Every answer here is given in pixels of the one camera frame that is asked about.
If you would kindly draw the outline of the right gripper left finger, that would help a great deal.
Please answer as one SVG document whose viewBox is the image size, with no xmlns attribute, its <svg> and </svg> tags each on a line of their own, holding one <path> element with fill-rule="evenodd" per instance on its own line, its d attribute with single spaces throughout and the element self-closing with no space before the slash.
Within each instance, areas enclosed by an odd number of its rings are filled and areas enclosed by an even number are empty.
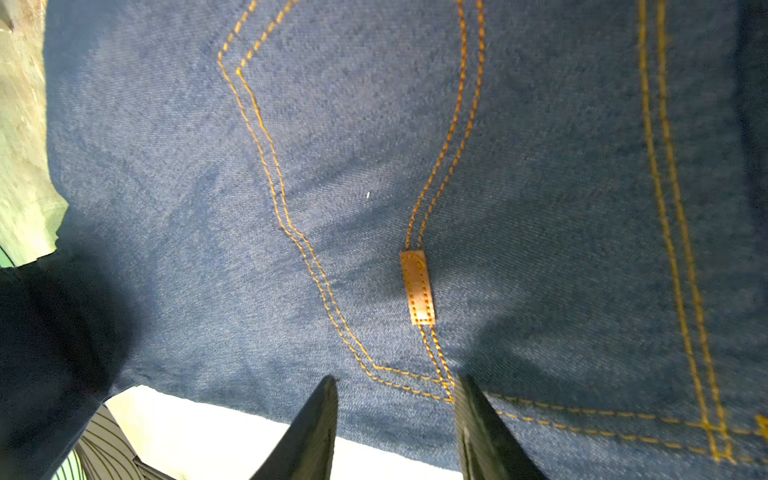
<svg viewBox="0 0 768 480">
<path fill-rule="evenodd" d="M 329 479 L 338 425 L 336 379 L 321 379 L 260 468 L 262 479 Z"/>
</svg>

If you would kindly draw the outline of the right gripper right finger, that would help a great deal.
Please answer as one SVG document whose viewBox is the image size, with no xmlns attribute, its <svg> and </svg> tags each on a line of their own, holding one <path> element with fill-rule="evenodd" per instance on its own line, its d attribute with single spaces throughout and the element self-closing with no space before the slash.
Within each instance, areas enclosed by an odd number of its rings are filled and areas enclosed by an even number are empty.
<svg viewBox="0 0 768 480">
<path fill-rule="evenodd" d="M 454 379 L 454 418 L 465 479 L 546 479 L 469 375 Z"/>
</svg>

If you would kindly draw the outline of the dark blue denim trousers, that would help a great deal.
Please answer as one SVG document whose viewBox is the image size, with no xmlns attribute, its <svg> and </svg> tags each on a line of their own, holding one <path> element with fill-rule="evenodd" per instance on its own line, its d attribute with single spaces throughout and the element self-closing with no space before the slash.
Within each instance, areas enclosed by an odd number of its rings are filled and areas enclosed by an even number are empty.
<svg viewBox="0 0 768 480">
<path fill-rule="evenodd" d="M 110 397 L 551 479 L 767 475 L 763 1 L 51 1 L 53 253 L 1 272 L 1 475 Z"/>
</svg>

